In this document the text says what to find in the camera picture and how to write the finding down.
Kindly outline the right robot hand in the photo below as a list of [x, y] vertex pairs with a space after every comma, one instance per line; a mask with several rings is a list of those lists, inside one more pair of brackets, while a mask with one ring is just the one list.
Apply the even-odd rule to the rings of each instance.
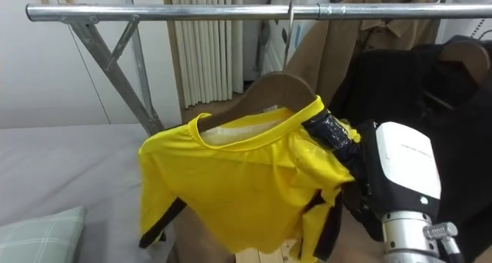
[[369, 120], [356, 126], [356, 140], [329, 112], [316, 114], [303, 127], [349, 171], [353, 180], [342, 185], [340, 201], [372, 239], [383, 240], [386, 215], [413, 211], [437, 217], [440, 177], [426, 135], [396, 122]]

